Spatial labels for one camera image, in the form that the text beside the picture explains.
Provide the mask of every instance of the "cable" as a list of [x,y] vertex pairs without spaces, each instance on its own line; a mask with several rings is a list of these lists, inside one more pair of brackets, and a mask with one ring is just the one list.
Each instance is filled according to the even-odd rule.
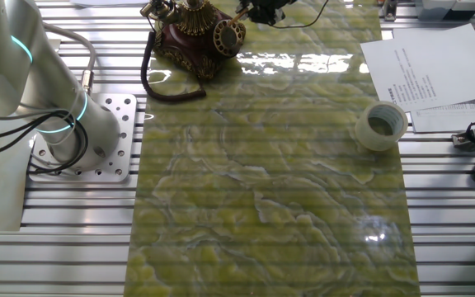
[[151,58],[154,45],[155,45],[155,31],[152,31],[152,32],[149,32],[149,35],[148,35],[148,43],[146,44],[146,50],[144,51],[142,66],[140,68],[140,80],[142,81],[142,85],[144,86],[144,90],[146,90],[146,93],[153,99],[169,102],[169,103],[178,103],[178,102],[183,102],[183,101],[194,100],[201,97],[206,97],[206,91],[203,89],[203,84],[199,78],[197,79],[199,81],[200,90],[197,90],[195,92],[190,92],[190,93],[181,94],[181,95],[162,95],[152,90],[152,88],[149,86],[149,83],[148,83],[147,72],[148,72],[149,60]]
[[[35,165],[35,164],[31,163],[31,166],[36,168],[36,170],[29,171],[28,172],[29,174],[45,174],[45,173],[52,173],[52,172],[61,172],[62,170],[71,167],[72,165],[74,165],[78,161],[80,161],[80,159],[82,159],[83,155],[87,151],[87,146],[89,145],[89,138],[87,137],[87,132],[83,128],[82,124],[80,124],[79,121],[76,121],[75,123],[78,126],[78,128],[82,131],[82,134],[83,134],[83,140],[84,141],[83,141],[83,146],[82,146],[82,149],[80,150],[80,152],[77,153],[72,160],[67,161],[64,165],[61,165],[57,168],[44,168],[44,167],[40,167],[38,165]],[[81,143],[80,135],[78,133],[76,133],[76,136],[77,136],[77,141],[79,143]]]
[[46,22],[43,23],[43,27],[47,31],[51,31],[53,33],[59,34],[61,36],[65,36],[67,38],[70,38],[72,40],[76,40],[81,42],[87,49],[89,50],[89,64],[87,65],[87,70],[91,70],[95,67],[95,62],[96,62],[96,50],[95,47],[92,45],[91,41],[83,38],[81,35],[76,34],[72,31],[62,29],[60,27],[54,26],[47,24]]
[[305,28],[305,27],[309,27],[309,26],[312,26],[314,25],[315,22],[318,21],[318,19],[320,18],[320,16],[322,15],[322,12],[323,10],[326,8],[326,5],[327,3],[329,2],[329,0],[326,0],[323,5],[322,5],[322,9],[320,9],[320,12],[318,13],[317,15],[317,18],[314,19],[314,21],[312,21],[311,23],[307,24],[307,25],[297,25],[297,26],[274,26],[274,25],[269,25],[273,28],[276,28],[276,29],[291,29],[291,28]]
[[472,126],[474,126],[474,125],[475,125],[475,122],[470,123],[470,125],[468,125],[468,127],[467,127],[467,131],[465,131],[465,135],[467,136],[468,141],[470,141],[473,144],[475,144],[475,137],[474,137],[474,134],[472,132]]
[[25,115],[0,116],[0,120],[20,120],[20,119],[25,119],[25,118],[32,117],[32,116],[39,116],[39,115],[49,114],[49,113],[55,112],[55,111],[66,111],[66,110],[52,109],[52,110],[43,110],[43,111],[32,112],[30,114],[25,114]]
[[67,119],[69,116],[71,116],[73,118],[73,128],[69,131],[69,133],[67,133],[67,135],[65,135],[65,137],[63,137],[60,141],[58,142],[55,142],[55,143],[50,143],[48,142],[47,140],[45,141],[47,144],[50,144],[50,145],[53,145],[53,146],[56,146],[56,145],[60,145],[62,143],[65,142],[65,140],[67,140],[69,137],[71,137],[71,134],[73,134],[74,130],[76,129],[76,125],[74,124],[74,121],[75,121],[75,118],[74,118],[74,115],[73,115],[73,110],[74,110],[74,107],[76,106],[76,102],[78,101],[78,94],[80,92],[83,92],[83,90],[80,90],[78,92],[76,92],[76,96],[74,97],[74,101],[73,101],[73,104],[71,105],[71,109],[69,110],[68,114],[66,115],[66,117],[64,117],[62,120],[65,120]]
[[50,113],[50,114],[48,114],[48,115],[44,115],[44,116],[42,116],[42,117],[40,117],[40,118],[38,118],[38,119],[36,119],[36,120],[33,120],[33,121],[31,121],[30,123],[27,123],[27,124],[24,124],[24,125],[22,125],[22,126],[20,126],[20,127],[17,127],[17,128],[15,128],[14,130],[10,130],[10,131],[7,131],[7,132],[0,133],[0,138],[5,137],[5,136],[8,136],[8,135],[15,134],[15,133],[17,133],[17,132],[19,132],[19,131],[21,131],[21,130],[25,130],[25,129],[27,129],[27,128],[30,127],[30,126],[35,125],[38,121],[41,121],[41,123],[43,123],[44,121],[46,121],[46,120],[42,120],[43,118],[48,117],[47,119],[49,119],[49,116],[56,116],[56,115],[57,115],[57,112],[62,112],[62,111],[52,112],[52,113]]
[[27,134],[29,134],[34,128],[36,128],[37,126],[41,125],[43,122],[45,122],[46,120],[50,119],[51,117],[53,116],[56,116],[56,117],[63,117],[65,116],[65,114],[59,114],[58,112],[54,112],[54,113],[50,113],[48,115],[44,115],[42,117],[40,117],[39,119],[36,119],[34,121],[32,121],[31,123],[28,123],[26,125],[23,125],[22,127],[18,127],[12,131],[8,131],[8,132],[5,132],[5,133],[1,133],[0,134],[0,137],[3,137],[3,136],[7,136],[7,135],[10,135],[10,134],[14,134],[20,130],[23,130],[23,129],[26,129],[23,133],[21,133],[17,138],[15,138],[11,143],[3,146],[0,148],[0,153],[2,151],[5,151],[9,148],[11,148],[12,146],[14,146],[15,144],[17,144],[20,140],[22,140]]
[[52,162],[49,162],[49,161],[45,161],[44,159],[42,159],[42,158],[40,158],[40,157],[34,155],[34,153],[31,153],[31,157],[32,157],[33,159],[35,159],[36,161],[41,162],[41,163],[43,163],[43,164],[45,164],[45,165],[50,165],[50,166],[53,166],[53,165],[55,165],[55,166],[63,165],[63,163],[52,163]]

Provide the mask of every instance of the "aluminum rail table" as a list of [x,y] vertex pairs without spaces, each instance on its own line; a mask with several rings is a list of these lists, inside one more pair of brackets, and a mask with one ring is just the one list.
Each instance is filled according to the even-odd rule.
[[[18,233],[0,233],[0,296],[121,296],[133,214],[146,94],[139,67],[148,21],[139,6],[81,9],[38,1],[48,23],[76,31],[96,46],[95,92],[138,100],[131,178],[124,185],[46,186],[28,181]],[[419,22],[401,3],[394,28],[450,28],[463,22]],[[87,50],[62,38],[59,54],[79,76]],[[475,153],[454,149],[450,134],[413,134],[399,142],[423,296],[475,297]]]

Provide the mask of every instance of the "black cable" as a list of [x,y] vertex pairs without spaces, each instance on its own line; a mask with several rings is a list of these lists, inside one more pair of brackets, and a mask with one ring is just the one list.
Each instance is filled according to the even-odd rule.
[[[87,132],[85,128],[83,128],[82,124],[80,124],[79,121],[75,121],[75,123],[76,123],[77,128],[80,128],[80,130],[82,131],[84,141],[83,141],[82,149],[77,154],[75,154],[74,158],[67,161],[65,164],[60,165],[57,168],[45,168],[45,167],[41,167],[41,166],[31,163],[31,166],[36,168],[36,170],[29,171],[28,172],[29,174],[44,174],[44,173],[52,173],[52,172],[61,172],[62,170],[71,167],[72,165],[80,161],[80,159],[82,159],[83,155],[87,151],[87,146],[89,145],[89,138],[87,137]],[[81,139],[80,139],[80,135],[78,134],[78,130],[77,130],[77,133],[75,133],[75,135],[77,137],[77,142],[80,143]]]
[[15,134],[15,133],[17,133],[19,131],[22,131],[22,130],[25,130],[28,127],[32,126],[38,119],[33,120],[33,121],[31,121],[31,122],[29,122],[29,123],[27,123],[27,124],[25,124],[21,127],[17,127],[14,130],[10,130],[10,131],[7,131],[7,132],[0,133],[0,138],[11,135],[11,134]]
[[312,21],[311,23],[309,23],[307,25],[297,25],[297,26],[274,26],[274,25],[269,25],[269,26],[271,26],[273,28],[276,28],[276,29],[306,28],[306,27],[312,26],[312,25],[314,25],[315,22],[318,21],[318,19],[322,15],[323,10],[326,8],[326,5],[327,5],[328,2],[329,2],[329,0],[326,0],[323,3],[322,9],[320,9],[320,12],[318,13],[317,18],[315,18],[314,21]]
[[475,144],[475,136],[472,132],[472,126],[474,125],[475,125],[475,122],[470,123],[470,125],[468,125],[467,127],[467,131],[465,132],[465,135],[467,136],[468,141],[470,141],[473,144]]
[[146,93],[153,99],[169,102],[169,103],[178,103],[183,101],[190,101],[201,97],[206,97],[206,92],[203,89],[203,84],[199,81],[200,90],[195,92],[190,92],[187,94],[180,94],[180,95],[163,95],[156,93],[152,88],[149,86],[148,83],[148,65],[149,60],[152,55],[153,46],[155,45],[155,31],[149,32],[148,35],[148,43],[146,44],[146,49],[144,50],[144,57],[142,59],[142,66],[140,67],[140,80],[142,81],[142,85],[144,86],[144,90]]
[[21,133],[17,138],[15,138],[11,143],[5,145],[5,146],[2,146],[0,148],[0,153],[11,148],[12,146],[14,146],[15,144],[17,144],[20,140],[22,140],[27,134],[29,134],[33,129],[35,129],[37,126],[41,125],[43,122],[45,122],[46,120],[50,119],[51,117],[53,116],[56,116],[56,117],[59,117],[59,118],[63,118],[64,116],[66,116],[66,113],[67,112],[63,112],[63,111],[55,111],[53,113],[50,113],[48,115],[43,115],[41,116],[40,118],[36,119],[36,120],[33,120],[31,122],[31,125],[27,124],[27,125],[23,125],[22,127],[19,127],[18,129],[26,129],[28,127],[28,129],[26,129],[23,133]]

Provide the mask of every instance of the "bolt hole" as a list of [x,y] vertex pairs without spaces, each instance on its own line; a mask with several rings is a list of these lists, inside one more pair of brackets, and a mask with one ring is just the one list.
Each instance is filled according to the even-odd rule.
[[95,146],[92,148],[92,150],[95,152],[96,155],[98,155],[98,157],[106,157],[106,152],[104,152],[104,149],[102,149],[101,147]]

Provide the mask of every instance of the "vintage telephone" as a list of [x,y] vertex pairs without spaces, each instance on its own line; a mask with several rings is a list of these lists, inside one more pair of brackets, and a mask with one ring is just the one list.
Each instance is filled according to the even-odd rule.
[[[295,0],[243,0],[237,7],[237,16],[232,19],[209,0],[184,0],[179,4],[174,0],[152,0],[140,13],[160,21],[163,26],[149,33],[140,73],[144,89],[159,101],[179,102],[205,97],[202,81],[213,78],[223,61],[235,57],[243,45],[246,29],[237,20],[249,17],[254,22],[272,26],[285,18],[281,8],[293,2]],[[195,74],[200,90],[174,96],[152,90],[147,77],[152,50]]]

